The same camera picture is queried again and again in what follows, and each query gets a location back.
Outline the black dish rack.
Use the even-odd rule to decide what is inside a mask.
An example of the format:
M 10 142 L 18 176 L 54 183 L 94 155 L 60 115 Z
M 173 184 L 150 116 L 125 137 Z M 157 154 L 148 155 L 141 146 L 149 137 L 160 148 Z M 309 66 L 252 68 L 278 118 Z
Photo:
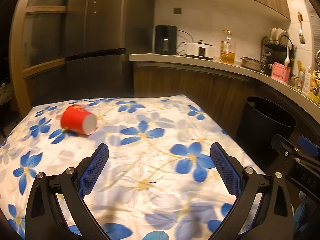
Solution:
M 271 41 L 267 36 L 262 38 L 260 61 L 263 63 L 261 70 L 263 74 L 271 76 L 274 62 L 284 64 L 287 50 L 289 50 L 289 67 L 293 70 L 297 47 L 291 42 L 289 37 L 283 36 L 280 38 L 280 40 L 283 39 L 285 39 L 284 43 Z

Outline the yellow dish soap bottle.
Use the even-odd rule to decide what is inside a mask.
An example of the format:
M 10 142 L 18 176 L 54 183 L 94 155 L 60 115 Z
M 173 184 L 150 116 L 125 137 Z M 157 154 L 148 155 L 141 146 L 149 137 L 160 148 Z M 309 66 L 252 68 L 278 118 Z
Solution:
M 310 82 L 309 98 L 320 104 L 320 79 L 319 72 L 314 70 Z

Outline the pink utensil holder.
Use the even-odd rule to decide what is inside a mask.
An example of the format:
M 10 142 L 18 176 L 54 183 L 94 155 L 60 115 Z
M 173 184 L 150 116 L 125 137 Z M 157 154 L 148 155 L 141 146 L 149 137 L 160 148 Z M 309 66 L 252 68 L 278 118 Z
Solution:
M 280 83 L 288 84 L 290 73 L 291 67 L 289 66 L 285 66 L 277 62 L 274 62 L 274 64 L 272 65 L 271 78 Z

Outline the dark steel refrigerator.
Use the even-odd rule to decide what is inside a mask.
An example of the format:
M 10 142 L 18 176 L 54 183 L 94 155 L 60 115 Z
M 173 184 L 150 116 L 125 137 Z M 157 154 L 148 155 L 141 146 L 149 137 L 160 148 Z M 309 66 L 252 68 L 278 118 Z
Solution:
M 132 97 L 131 54 L 152 51 L 155 0 L 68 0 L 67 93 L 71 98 Z

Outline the hanging metal spatula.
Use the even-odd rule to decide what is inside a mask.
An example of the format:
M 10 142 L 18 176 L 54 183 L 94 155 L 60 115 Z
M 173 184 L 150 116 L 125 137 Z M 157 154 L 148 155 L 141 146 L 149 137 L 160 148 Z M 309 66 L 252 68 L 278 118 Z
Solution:
M 305 44 L 305 37 L 303 35 L 303 16 L 300 12 L 298 12 L 298 20 L 300 23 L 299 40 L 301 44 Z

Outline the white rice cooker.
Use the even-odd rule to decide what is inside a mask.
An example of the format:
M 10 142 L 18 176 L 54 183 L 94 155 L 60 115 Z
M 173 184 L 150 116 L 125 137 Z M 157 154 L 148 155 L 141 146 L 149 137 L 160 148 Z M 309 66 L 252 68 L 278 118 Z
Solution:
M 213 60 L 214 47 L 211 44 L 204 43 L 202 40 L 198 42 L 188 42 L 186 43 L 185 56 Z

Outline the steel pot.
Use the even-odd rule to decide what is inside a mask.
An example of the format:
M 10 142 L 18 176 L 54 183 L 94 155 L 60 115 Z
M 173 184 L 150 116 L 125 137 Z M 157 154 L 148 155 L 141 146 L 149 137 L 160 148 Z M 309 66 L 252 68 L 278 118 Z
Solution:
M 260 72 L 263 68 L 263 63 L 261 61 L 252 59 L 250 57 L 242 57 L 241 58 L 241 66 Z

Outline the wooden lower kitchen cabinets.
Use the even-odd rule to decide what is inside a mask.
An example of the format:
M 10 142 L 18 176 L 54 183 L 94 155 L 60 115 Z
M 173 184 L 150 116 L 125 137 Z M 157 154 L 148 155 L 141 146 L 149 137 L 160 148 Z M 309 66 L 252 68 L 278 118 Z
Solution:
M 231 137 L 235 137 L 249 96 L 270 100 L 297 121 L 293 136 L 319 138 L 319 123 L 298 103 L 253 77 L 185 64 L 139 62 L 133 65 L 136 97 L 184 94 L 203 109 Z

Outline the red paper cup white interior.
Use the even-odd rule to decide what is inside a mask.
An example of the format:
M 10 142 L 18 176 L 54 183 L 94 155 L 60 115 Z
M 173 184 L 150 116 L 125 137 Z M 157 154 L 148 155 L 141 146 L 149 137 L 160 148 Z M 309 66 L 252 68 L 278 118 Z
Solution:
M 61 127 L 84 135 L 90 135 L 97 129 L 97 117 L 80 105 L 71 105 L 61 115 Z

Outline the black trash bin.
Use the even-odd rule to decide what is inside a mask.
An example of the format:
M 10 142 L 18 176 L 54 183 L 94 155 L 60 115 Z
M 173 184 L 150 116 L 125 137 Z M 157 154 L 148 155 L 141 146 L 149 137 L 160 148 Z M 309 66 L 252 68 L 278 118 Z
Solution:
M 276 159 L 271 142 L 279 134 L 289 139 L 297 127 L 295 118 L 278 104 L 257 96 L 246 99 L 235 141 L 263 170 Z

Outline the blue floral tablecloth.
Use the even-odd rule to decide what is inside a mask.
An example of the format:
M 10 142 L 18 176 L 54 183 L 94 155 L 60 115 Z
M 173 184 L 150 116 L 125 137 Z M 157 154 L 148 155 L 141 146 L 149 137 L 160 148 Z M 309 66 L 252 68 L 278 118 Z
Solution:
M 61 127 L 61 115 L 71 105 L 96 115 L 92 134 Z M 23 236 L 37 173 L 60 174 L 105 143 L 109 159 L 84 200 L 112 239 L 207 239 L 235 201 L 210 159 L 215 142 L 242 166 L 255 166 L 204 110 L 183 95 L 36 106 L 1 144 L 1 210 Z

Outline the cooking oil bottle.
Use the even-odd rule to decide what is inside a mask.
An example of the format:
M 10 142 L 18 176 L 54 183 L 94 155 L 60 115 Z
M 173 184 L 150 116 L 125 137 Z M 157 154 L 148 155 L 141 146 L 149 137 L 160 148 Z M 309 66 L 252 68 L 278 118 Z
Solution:
M 235 40 L 230 30 L 223 30 L 220 43 L 220 62 L 234 64 Z

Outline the black air fryer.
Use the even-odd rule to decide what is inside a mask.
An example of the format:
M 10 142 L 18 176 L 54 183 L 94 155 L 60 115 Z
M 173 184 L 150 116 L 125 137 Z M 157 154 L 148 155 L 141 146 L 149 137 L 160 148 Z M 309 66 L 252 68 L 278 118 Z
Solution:
M 173 25 L 157 25 L 155 27 L 155 53 L 175 55 L 177 47 L 177 27 Z

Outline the wooden glass cabinet door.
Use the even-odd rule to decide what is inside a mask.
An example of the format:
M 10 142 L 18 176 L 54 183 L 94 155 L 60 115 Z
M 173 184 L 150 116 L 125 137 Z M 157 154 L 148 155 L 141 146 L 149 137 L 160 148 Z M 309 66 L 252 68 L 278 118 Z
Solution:
M 31 110 L 30 79 L 65 64 L 64 21 L 68 0 L 17 0 L 9 41 L 9 67 L 20 116 Z

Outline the white ladle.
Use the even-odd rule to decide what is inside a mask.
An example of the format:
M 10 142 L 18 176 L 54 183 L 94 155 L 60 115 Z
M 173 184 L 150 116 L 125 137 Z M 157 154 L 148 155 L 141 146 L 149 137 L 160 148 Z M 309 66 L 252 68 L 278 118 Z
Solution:
M 289 64 L 290 64 L 289 48 L 286 47 L 286 58 L 285 58 L 285 60 L 284 60 L 284 65 L 285 65 L 286 67 L 288 67 Z

